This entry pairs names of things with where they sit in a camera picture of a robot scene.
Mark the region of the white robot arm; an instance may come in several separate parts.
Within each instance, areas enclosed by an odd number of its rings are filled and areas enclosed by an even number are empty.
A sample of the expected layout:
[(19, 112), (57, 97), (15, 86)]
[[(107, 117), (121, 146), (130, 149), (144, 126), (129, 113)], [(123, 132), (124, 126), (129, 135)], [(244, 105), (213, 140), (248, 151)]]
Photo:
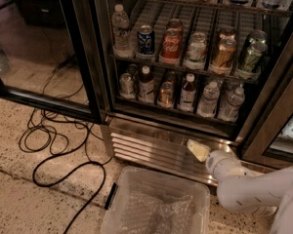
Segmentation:
[(204, 162), (217, 180), (217, 197), (223, 208), (234, 213), (276, 213), (270, 234), (293, 234), (293, 166), (255, 175), (233, 154), (189, 139), (189, 152)]

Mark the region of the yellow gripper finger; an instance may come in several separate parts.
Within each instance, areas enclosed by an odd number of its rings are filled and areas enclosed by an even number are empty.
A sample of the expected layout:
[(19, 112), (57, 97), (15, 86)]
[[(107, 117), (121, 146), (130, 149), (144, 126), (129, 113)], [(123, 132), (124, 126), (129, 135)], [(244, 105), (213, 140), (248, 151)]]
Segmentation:
[(189, 139), (187, 141), (187, 148), (199, 162), (204, 162), (211, 150), (209, 146), (197, 142), (193, 139)]

